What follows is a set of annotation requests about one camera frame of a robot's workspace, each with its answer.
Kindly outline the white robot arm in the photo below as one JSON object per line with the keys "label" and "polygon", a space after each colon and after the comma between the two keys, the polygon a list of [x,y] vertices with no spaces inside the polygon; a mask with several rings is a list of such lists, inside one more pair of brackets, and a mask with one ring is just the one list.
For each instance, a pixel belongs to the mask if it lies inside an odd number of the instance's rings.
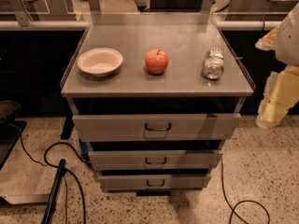
{"label": "white robot arm", "polygon": [[276,59],[286,65],[283,71],[272,72],[268,77],[258,109],[256,124],[270,129],[279,125],[299,102],[299,3],[255,47],[273,50]]}

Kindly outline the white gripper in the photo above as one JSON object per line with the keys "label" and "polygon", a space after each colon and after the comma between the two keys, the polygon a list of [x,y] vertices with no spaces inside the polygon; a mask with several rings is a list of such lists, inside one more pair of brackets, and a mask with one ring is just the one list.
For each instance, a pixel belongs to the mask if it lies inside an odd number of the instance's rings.
{"label": "white gripper", "polygon": [[280,73],[272,72],[264,88],[256,124],[271,129],[280,124],[290,108],[299,102],[299,67],[287,65]]}

